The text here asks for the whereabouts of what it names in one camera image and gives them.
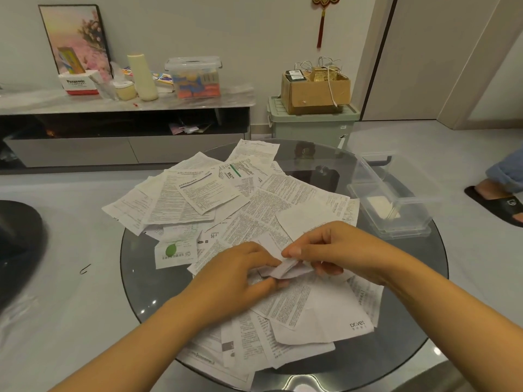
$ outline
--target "hand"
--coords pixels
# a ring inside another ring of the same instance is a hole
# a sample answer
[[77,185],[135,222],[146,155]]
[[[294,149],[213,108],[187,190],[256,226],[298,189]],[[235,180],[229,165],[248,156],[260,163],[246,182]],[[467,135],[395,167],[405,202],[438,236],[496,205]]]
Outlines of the hand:
[[249,286],[249,270],[281,261],[272,257],[258,243],[245,242],[224,250],[209,261],[180,294],[186,303],[195,306],[203,323],[201,327],[217,323],[239,314],[272,292],[288,286],[288,281],[269,277]]
[[387,268],[402,250],[344,222],[331,222],[306,232],[281,253],[310,261],[316,272],[337,275],[343,268],[384,285]]

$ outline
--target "green leaf logo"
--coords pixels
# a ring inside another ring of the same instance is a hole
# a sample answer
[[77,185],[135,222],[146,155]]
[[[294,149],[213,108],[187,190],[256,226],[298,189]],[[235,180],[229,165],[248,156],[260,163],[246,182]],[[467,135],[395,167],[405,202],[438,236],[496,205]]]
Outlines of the green leaf logo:
[[171,243],[169,246],[167,246],[167,249],[165,250],[165,255],[167,257],[173,257],[176,254],[176,244]]

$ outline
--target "forearm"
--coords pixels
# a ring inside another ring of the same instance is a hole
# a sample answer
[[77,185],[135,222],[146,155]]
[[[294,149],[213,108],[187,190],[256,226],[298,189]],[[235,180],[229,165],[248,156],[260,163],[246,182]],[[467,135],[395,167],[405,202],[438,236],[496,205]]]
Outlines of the forearm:
[[182,296],[172,298],[146,322],[50,392],[150,390],[202,326],[199,314],[190,305]]
[[387,286],[469,382],[478,391],[523,390],[523,329],[415,258],[397,260]]

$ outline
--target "blue jeans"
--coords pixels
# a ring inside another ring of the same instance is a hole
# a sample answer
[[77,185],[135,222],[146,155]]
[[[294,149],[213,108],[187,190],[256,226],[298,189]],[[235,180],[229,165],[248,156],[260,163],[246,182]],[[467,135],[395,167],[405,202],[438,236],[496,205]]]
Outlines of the blue jeans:
[[487,177],[505,186],[509,192],[523,191],[523,147],[486,171]]

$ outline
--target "hanging decoration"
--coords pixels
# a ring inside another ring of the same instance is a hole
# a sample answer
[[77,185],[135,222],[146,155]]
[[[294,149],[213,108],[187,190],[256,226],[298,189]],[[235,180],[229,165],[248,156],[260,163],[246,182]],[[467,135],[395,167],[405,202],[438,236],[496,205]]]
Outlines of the hanging decoration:
[[337,4],[339,0],[312,0],[312,2],[316,5],[322,6],[322,19],[320,20],[320,32],[318,33],[318,43],[316,45],[316,48],[320,49],[322,47],[323,24],[325,22],[325,9],[327,9],[327,6],[329,4]]

